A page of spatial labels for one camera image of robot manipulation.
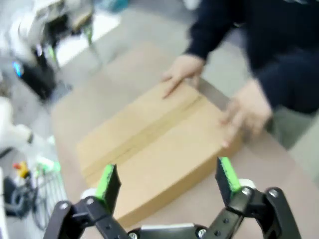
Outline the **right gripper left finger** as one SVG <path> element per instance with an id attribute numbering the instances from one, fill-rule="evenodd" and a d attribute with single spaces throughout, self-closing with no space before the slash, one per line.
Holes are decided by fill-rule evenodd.
<path id="1" fill-rule="evenodd" d="M 115 164 L 105 167 L 95 195 L 78 203 L 59 201 L 44 233 L 45 239 L 79 239 L 88 227 L 96 227 L 104 239 L 128 239 L 113 213 L 121 182 Z"/>

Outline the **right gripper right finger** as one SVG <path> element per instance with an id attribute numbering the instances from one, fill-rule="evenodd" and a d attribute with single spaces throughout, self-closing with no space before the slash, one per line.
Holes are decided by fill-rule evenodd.
<path id="1" fill-rule="evenodd" d="M 299 239 L 300 231 L 284 192 L 244 186 L 227 157 L 217 159 L 215 179 L 225 207 L 208 227 L 206 238 L 232 238 L 245 218 L 254 218 L 265 239 Z"/>

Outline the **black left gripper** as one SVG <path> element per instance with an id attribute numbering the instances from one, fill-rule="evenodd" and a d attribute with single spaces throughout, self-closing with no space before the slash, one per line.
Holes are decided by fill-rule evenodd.
<path id="1" fill-rule="evenodd" d="M 41 45 L 31 49 L 31 56 L 31 59 L 22 60 L 22 79 L 41 100 L 47 100 L 57 85 L 54 70 L 48 63 Z"/>

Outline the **person's left hand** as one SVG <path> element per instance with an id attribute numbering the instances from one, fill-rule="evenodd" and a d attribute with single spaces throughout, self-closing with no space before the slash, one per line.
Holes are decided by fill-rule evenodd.
<path id="1" fill-rule="evenodd" d="M 222 143 L 228 147 L 240 133 L 246 139 L 258 136 L 273 112 L 258 80 L 250 79 L 231 98 L 221 124 L 226 127 Z"/>

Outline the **person's right hand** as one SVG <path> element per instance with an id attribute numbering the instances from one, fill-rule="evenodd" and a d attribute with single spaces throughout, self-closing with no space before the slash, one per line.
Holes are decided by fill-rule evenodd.
<path id="1" fill-rule="evenodd" d="M 163 98 L 165 99 L 172 94 L 185 79 L 191 79 L 192 85 L 198 88 L 204 66 L 205 61 L 195 55 L 178 56 L 162 77 L 163 82 L 170 81 L 170 86 Z"/>

